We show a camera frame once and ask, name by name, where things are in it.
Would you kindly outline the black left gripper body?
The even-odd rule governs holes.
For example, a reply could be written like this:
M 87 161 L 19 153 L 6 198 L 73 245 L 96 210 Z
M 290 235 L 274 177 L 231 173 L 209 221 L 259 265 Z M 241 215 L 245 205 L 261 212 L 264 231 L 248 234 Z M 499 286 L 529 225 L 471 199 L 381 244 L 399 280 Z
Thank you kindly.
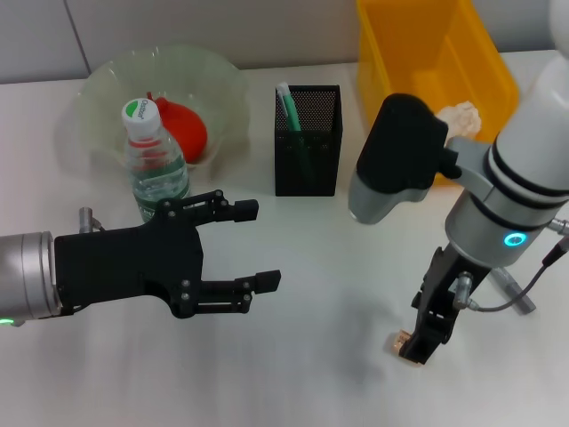
M 166 218 L 162 202 L 138 227 L 59 236 L 54 256 L 63 316 L 139 296 L 162 300 L 176 318 L 196 315 L 204 258 L 196 225 Z

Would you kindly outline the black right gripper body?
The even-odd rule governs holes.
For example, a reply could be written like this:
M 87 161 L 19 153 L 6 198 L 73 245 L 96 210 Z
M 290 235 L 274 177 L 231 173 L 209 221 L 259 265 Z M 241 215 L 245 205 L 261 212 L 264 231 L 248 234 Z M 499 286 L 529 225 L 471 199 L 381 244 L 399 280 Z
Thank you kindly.
M 416 322 L 427 323 L 441 318 L 447 323 L 454 323 L 459 311 L 453 307 L 453 283 L 461 273 L 468 273 L 472 277 L 470 292 L 474 292 L 489 272 L 489 268 L 465 258 L 451 244 L 445 249 L 439 247 L 433 254 L 419 293 L 413 298 Z

